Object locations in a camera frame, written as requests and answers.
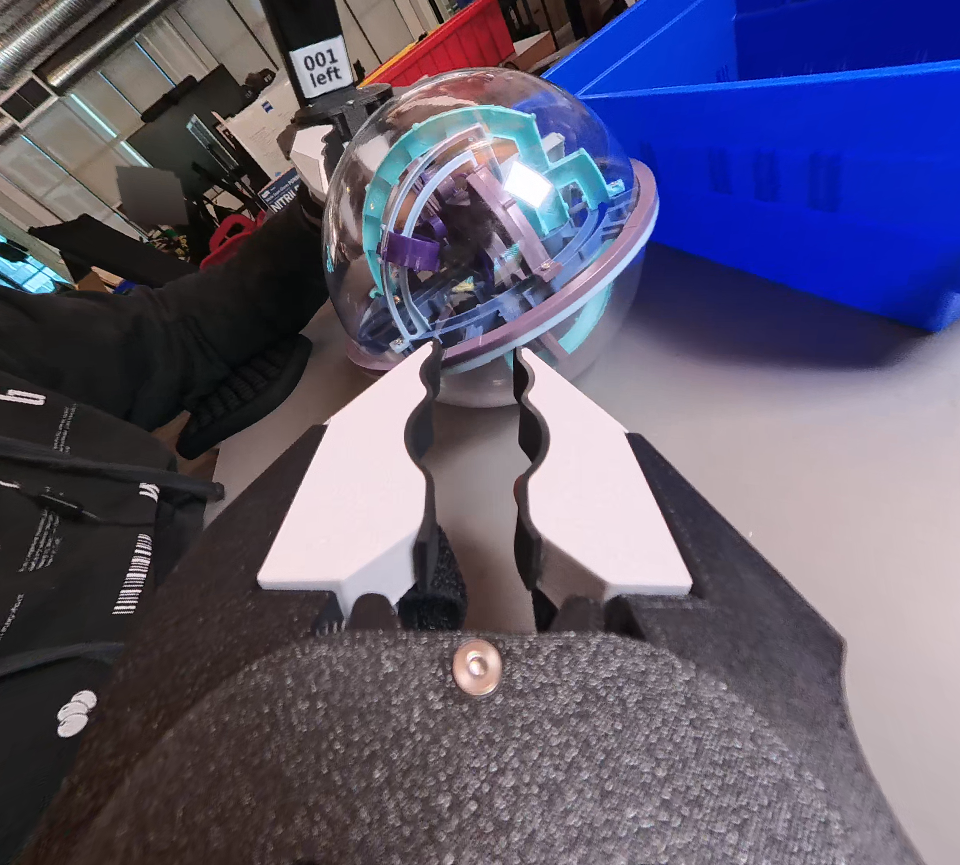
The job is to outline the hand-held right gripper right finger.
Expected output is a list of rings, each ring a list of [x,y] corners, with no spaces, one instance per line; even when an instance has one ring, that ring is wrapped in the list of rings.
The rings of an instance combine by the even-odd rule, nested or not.
[[[625,597],[686,600],[693,577],[626,426],[546,360],[513,355],[518,444],[513,554],[536,629],[563,607]]]

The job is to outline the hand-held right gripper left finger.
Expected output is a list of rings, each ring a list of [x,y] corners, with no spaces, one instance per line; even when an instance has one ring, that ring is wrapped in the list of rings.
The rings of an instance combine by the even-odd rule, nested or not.
[[[333,595],[348,619],[383,598],[415,629],[450,629],[450,548],[424,466],[442,348],[420,346],[321,427],[318,446],[265,559],[266,592]]]

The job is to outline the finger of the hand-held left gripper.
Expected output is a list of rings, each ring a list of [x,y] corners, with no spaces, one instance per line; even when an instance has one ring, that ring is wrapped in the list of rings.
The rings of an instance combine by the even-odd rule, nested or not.
[[[325,202],[339,163],[339,131],[332,124],[300,127],[295,131],[291,162],[302,184],[317,202]]]

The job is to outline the clear maze ball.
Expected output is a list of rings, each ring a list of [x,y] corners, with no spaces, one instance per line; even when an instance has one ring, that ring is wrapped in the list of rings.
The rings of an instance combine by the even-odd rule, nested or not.
[[[330,301],[382,377],[441,348],[441,402],[512,402],[525,348],[594,366],[637,293],[660,212],[651,169],[585,103],[512,69],[424,79],[318,161]]]

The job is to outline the person's left forearm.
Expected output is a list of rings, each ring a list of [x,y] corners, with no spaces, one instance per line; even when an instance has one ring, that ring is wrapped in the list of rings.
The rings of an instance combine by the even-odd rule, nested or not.
[[[2,290],[2,376],[146,431],[165,426],[327,301],[324,211],[303,185],[234,257],[156,290]]]

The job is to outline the glove box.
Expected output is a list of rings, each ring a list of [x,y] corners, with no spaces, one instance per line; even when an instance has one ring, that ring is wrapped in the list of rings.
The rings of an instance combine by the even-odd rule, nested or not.
[[[288,168],[258,191],[260,205],[270,213],[280,212],[304,196],[313,199],[295,167]]]

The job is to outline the white cardboard box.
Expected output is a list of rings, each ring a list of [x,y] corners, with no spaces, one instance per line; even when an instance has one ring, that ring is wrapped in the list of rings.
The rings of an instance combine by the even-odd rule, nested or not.
[[[292,168],[279,138],[292,125],[300,107],[289,79],[275,80],[238,114],[219,122],[218,132],[242,148],[271,185]]]

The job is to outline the red bag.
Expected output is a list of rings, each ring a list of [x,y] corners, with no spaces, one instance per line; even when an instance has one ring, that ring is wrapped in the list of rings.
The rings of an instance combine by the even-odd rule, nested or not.
[[[239,211],[224,217],[209,239],[209,252],[200,262],[199,270],[209,271],[233,259],[239,249],[258,233],[267,217],[267,212],[263,209],[255,218]]]

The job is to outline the black monitor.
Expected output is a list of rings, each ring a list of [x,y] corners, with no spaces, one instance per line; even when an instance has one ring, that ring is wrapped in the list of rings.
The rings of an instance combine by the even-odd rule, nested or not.
[[[188,199],[257,171],[249,155],[220,131],[245,106],[241,85],[223,65],[189,76],[141,116],[128,146],[151,167],[172,172]]]

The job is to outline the red plastic bin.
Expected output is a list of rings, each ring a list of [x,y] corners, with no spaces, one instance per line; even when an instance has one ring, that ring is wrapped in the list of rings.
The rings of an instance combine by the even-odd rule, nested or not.
[[[516,54],[500,0],[474,0],[422,40],[408,45],[359,86],[413,86],[421,79],[473,67],[499,67]]]

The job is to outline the person's black printed jacket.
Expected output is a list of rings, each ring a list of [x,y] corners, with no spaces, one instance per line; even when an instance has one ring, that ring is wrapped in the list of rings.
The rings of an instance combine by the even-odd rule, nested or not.
[[[76,760],[141,614],[220,484],[158,439],[2,372],[1,853],[13,861]]]

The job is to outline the blue plastic bin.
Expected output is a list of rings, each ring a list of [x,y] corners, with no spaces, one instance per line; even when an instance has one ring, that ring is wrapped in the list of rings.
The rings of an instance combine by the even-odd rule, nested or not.
[[[653,240],[938,332],[959,0],[640,0],[546,73],[652,171]]]

